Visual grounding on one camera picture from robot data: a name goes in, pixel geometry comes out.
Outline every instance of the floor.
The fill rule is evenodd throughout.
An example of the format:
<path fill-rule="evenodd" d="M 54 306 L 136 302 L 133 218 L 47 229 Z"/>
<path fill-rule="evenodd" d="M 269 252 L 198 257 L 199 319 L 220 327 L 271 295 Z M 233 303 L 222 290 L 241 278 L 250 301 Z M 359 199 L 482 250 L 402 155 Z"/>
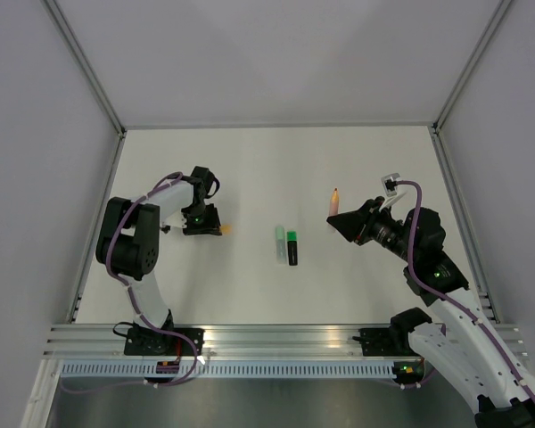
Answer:
<path fill-rule="evenodd" d="M 354 210 L 382 195 L 380 178 L 392 172 L 423 187 L 424 206 L 446 229 L 446 252 L 473 283 L 426 127 L 130 131 L 111 196 L 134 198 L 195 165 L 221 181 L 210 201 L 233 232 L 160 235 L 155 273 L 177 323 L 371 324 L 422 307 L 402 275 L 405 262 L 377 243 L 348 243 L 325 222 L 335 187 L 340 211 Z M 404 218 L 414 204 L 409 190 L 393 216 Z M 277 225 L 297 231 L 299 266 L 277 264 Z M 120 284 L 94 260 L 77 321 L 132 315 Z"/>

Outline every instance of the green highlighter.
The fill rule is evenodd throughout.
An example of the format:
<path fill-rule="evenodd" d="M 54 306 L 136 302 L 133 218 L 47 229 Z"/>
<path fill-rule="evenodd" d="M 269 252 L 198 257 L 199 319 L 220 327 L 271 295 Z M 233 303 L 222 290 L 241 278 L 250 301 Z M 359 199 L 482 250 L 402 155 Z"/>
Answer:
<path fill-rule="evenodd" d="M 289 266 L 297 266 L 297 232 L 287 232 L 287 260 Z"/>

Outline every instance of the purple cable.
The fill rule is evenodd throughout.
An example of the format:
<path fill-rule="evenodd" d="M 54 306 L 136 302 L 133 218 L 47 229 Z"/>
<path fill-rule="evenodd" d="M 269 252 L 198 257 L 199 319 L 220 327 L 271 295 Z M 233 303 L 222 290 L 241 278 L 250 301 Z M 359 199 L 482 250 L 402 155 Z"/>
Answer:
<path fill-rule="evenodd" d="M 146 201 L 148 198 L 154 196 L 158 192 L 161 192 L 161 191 L 163 191 L 165 189 L 168 189 L 169 187 L 172 187 L 173 185 L 178 183 L 182 179 L 182 177 L 183 177 L 182 172 L 174 172 L 172 174 L 168 174 L 167 176 L 165 176 L 164 178 L 159 180 L 159 182 L 155 185 L 155 187 L 147 195 L 141 196 L 139 199 L 137 199 L 136 201 L 134 201 L 131 204 L 131 206 L 129 207 L 129 209 L 127 210 L 127 212 L 125 213 L 125 215 L 123 216 L 121 221 L 119 222 L 119 225 L 117 226 L 117 229 L 115 230 L 115 234 L 111 238 L 111 242 L 109 243 L 109 248 L 107 250 L 107 258 L 105 260 L 105 267 L 107 269 L 107 273 L 109 274 L 110 277 L 115 278 L 117 281 L 119 281 L 125 287 L 128 288 L 127 289 L 127 293 L 128 293 L 129 299 L 131 300 L 131 305 L 133 306 L 133 310 L 141 318 L 141 320 L 145 323 L 145 325 L 147 327 L 149 327 L 151 330 L 153 330 L 154 332 L 156 332 L 156 333 L 166 334 L 168 336 L 174 336 L 174 337 L 177 337 L 178 339 L 182 339 L 183 341 L 188 343 L 188 345 L 190 345 L 190 347 L 192 348 L 192 351 L 193 351 L 193 354 L 194 354 L 194 361 L 193 361 L 192 365 L 190 366 L 190 368 L 188 369 L 188 371 L 186 372 L 185 375 L 183 375 L 182 377 L 180 377 L 178 379 L 170 381 L 170 382 L 166 382 L 166 383 L 149 383 L 150 385 L 174 386 L 174 385 L 179 385 L 180 383 L 186 382 L 188 380 L 188 377 L 193 373 L 194 369 L 196 368 L 196 365 L 198 364 L 198 359 L 197 359 L 198 358 L 198 350 L 196 349 L 196 345 L 194 344 L 194 342 L 191 341 L 185 335 L 183 335 L 181 333 L 177 333 L 177 332 L 170 332 L 170 331 L 167 331 L 167 330 L 161 330 L 159 327 L 153 325 L 142 314 L 141 309 L 138 306 L 138 302 L 136 301 L 135 293 L 133 292 L 133 289 L 131 287 L 129 287 L 130 286 L 129 282 L 125 278 L 122 278 L 121 276 L 116 275 L 111 270 L 111 257 L 113 255 L 113 250 L 115 249 L 115 243 L 117 242 L 117 238 L 119 237 L 119 234 L 120 234 L 121 230 L 123 229 L 123 227 L 127 223 L 128 218 L 131 216 L 131 214 L 133 213 L 135 208 L 141 202 Z M 165 184 L 165 185 L 162 185 L 162 183 L 164 183 L 166 180 L 171 180 L 171 181 L 169 183 Z M 71 393 L 71 394 L 88 394 L 90 392 L 98 392 L 98 391 L 106 390 L 106 389 L 109 389 L 109 388 L 112 388 L 112 387 L 115 387 L 115 386 L 138 385 L 138 384 L 144 384 L 144 381 L 127 381 L 127 382 L 121 382 L 121 383 L 113 383 L 111 385 L 102 386 L 100 388 L 94 388 L 94 389 L 91 389 L 91 390 L 83 390 L 83 391 L 68 390 L 65 386 L 63 386 L 62 383 L 60 383 L 60 389 L 62 391 L 64 391 L 64 392 L 68 392 L 68 393 Z"/>
<path fill-rule="evenodd" d="M 422 281 L 420 281 L 420 279 L 416 275 L 416 272 L 414 270 L 414 240 L 416 237 L 416 228 L 418 226 L 418 218 L 420 217 L 420 207 L 422 205 L 422 187 L 420 187 L 420 185 L 417 182 L 408 181 L 408 180 L 400 180 L 397 182 L 397 184 L 398 185 L 411 185 L 416 189 L 416 207 L 414 209 L 414 216 L 412 218 L 412 224 L 410 226 L 410 237 L 408 238 L 407 262 L 408 262 L 408 271 L 410 272 L 410 276 L 421 288 L 424 288 L 427 292 L 432 293 L 434 296 L 454 305 L 455 307 L 460 309 L 462 312 L 464 312 L 466 315 L 468 315 L 472 319 L 472 321 L 477 322 L 478 317 L 470 309 L 466 308 L 459 301 L 452 299 L 447 294 L 444 294 L 443 292 L 439 292 L 438 290 L 433 289 L 431 286 L 423 283 Z M 488 339 L 490 339 L 491 343 L 496 348 L 499 355 L 506 362 L 507 366 L 511 370 L 511 373 L 513 373 L 517 382 L 521 381 L 523 377 L 519 373 L 519 370 L 517 370 L 517 367 L 515 367 L 515 364 L 507 355 L 506 350 L 504 350 L 504 348 L 495 338 L 491 330 L 484 324 L 479 324 L 478 326 L 485 333 L 485 335 L 488 336 Z M 527 385 L 522 385 L 522 388 L 525 391 L 525 393 L 529 396 L 533 404 L 535 405 L 535 394 L 533 394 L 533 391 L 531 390 L 531 388 Z"/>

